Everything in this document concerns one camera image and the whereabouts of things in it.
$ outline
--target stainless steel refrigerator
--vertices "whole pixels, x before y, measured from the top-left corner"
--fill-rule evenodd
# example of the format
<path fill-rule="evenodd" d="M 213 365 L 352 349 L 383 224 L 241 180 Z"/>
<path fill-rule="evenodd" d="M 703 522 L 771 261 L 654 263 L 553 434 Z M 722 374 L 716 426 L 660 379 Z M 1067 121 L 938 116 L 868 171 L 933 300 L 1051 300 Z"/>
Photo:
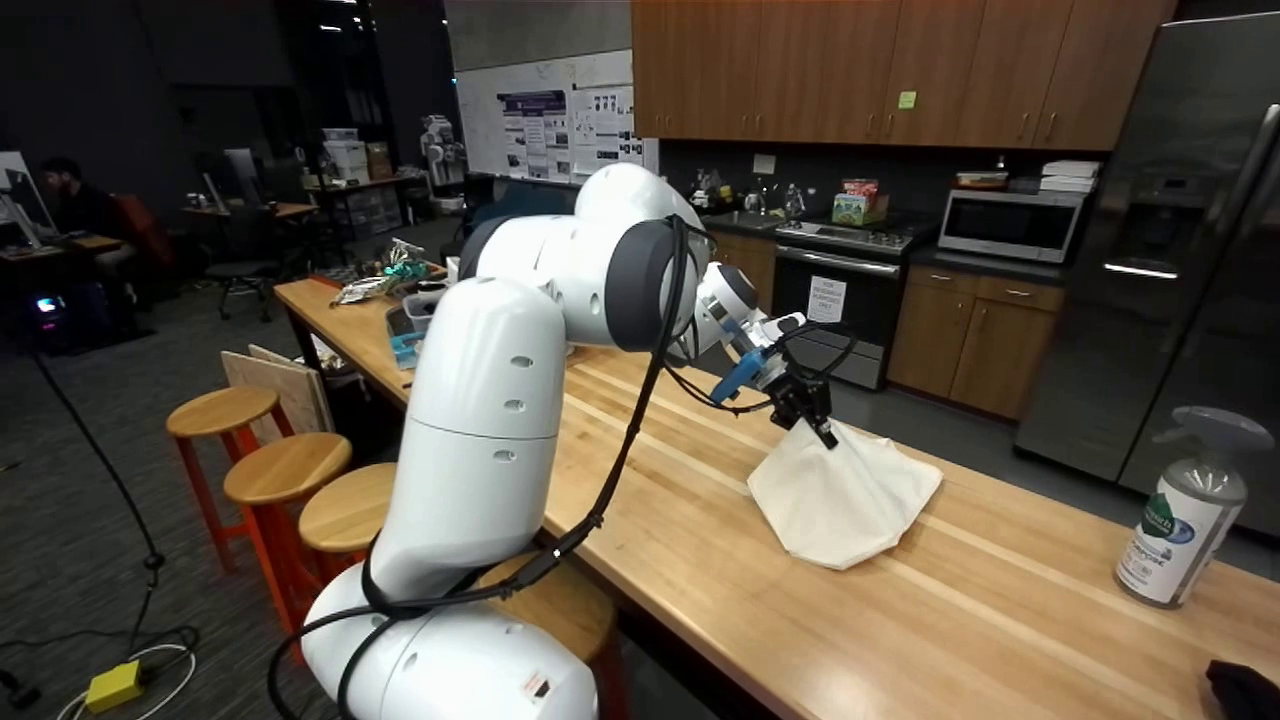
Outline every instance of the stainless steel refrigerator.
<path fill-rule="evenodd" d="M 1017 448 L 1149 490 L 1177 402 L 1280 434 L 1280 10 L 1160 28 L 1073 269 Z M 1280 536 L 1280 452 L 1242 470 Z"/>

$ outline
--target wooden cabinet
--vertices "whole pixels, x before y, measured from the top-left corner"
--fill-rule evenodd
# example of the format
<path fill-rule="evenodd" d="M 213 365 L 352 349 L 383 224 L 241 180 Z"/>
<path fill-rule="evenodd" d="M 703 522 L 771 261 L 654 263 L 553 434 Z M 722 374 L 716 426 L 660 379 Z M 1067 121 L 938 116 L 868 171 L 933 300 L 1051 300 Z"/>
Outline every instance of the wooden cabinet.
<path fill-rule="evenodd" d="M 985 6 L 955 141 L 1020 149 L 1042 121 L 1073 4 L 985 0 Z"/>
<path fill-rule="evenodd" d="M 712 261 L 737 263 L 758 285 L 758 303 L 771 307 L 778 249 L 765 234 L 712 232 Z"/>
<path fill-rule="evenodd" d="M 1073 0 L 1031 149 L 1113 149 L 1174 0 Z"/>
<path fill-rule="evenodd" d="M 797 0 L 771 4 L 758 35 L 768 68 L 742 84 L 760 99 L 765 141 L 885 142 L 885 60 L 901 22 L 901 0 Z"/>
<path fill-rule="evenodd" d="M 1061 303 L 1048 285 L 916 263 L 889 379 L 1020 418 Z"/>
<path fill-rule="evenodd" d="M 760 141 L 771 0 L 631 0 L 640 135 Z"/>
<path fill-rule="evenodd" d="M 985 0 L 962 142 L 1113 149 L 1174 0 Z"/>
<path fill-rule="evenodd" d="M 955 135 L 980 22 L 980 0 L 901 0 L 889 89 L 878 102 L 889 116 L 889 142 Z"/>
<path fill-rule="evenodd" d="M 1174 0 L 631 0 L 670 141 L 1096 149 Z"/>
<path fill-rule="evenodd" d="M 889 379 L 954 396 L 955 355 L 971 317 L 971 274 L 950 269 L 912 269 L 904 307 L 893 334 Z"/>

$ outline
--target chair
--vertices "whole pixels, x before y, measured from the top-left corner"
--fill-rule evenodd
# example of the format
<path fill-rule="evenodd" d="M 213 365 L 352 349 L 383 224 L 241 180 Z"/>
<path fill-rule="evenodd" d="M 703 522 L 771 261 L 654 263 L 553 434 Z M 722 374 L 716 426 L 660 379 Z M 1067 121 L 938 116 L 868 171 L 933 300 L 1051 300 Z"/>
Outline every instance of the chair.
<path fill-rule="evenodd" d="M 222 217 L 222 226 L 213 234 L 213 263 L 206 269 L 206 274 L 222 285 L 216 312 L 233 321 L 233 294 L 238 286 L 250 286 L 259 321 L 270 325 L 275 271 L 279 263 L 271 253 L 271 212 L 233 205 L 227 217 Z"/>

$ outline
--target paper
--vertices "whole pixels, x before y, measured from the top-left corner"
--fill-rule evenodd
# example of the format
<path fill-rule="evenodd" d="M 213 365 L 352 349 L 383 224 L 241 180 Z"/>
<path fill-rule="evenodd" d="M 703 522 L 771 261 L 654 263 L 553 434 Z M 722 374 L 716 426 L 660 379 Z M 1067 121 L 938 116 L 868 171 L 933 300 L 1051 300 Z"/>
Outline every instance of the paper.
<path fill-rule="evenodd" d="M 808 325 L 840 325 L 844 321 L 848 285 L 832 274 L 808 274 Z"/>
<path fill-rule="evenodd" d="M 893 439 L 832 424 L 824 448 L 797 424 L 750 474 L 778 538 L 824 568 L 853 568 L 901 542 L 946 470 L 897 452 Z"/>

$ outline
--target wooden table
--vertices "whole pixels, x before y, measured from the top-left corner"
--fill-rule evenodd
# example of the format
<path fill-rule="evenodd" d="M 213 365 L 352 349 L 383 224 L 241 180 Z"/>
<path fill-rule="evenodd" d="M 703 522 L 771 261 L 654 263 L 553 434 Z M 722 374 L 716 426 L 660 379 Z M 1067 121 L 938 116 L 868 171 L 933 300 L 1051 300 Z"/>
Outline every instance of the wooden table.
<path fill-rule="evenodd" d="M 275 290 L 407 401 L 380 303 Z M 549 532 L 593 504 L 640 365 L 571 355 Z M 1189 607 L 1142 605 L 1113 580 L 1129 529 L 912 448 L 946 489 L 904 542 L 853 570 L 801 562 L 745 489 L 778 439 L 666 379 L 586 561 L 780 715 L 1204 715 L 1217 655 L 1280 680 L 1280 583 L 1211 562 Z"/>

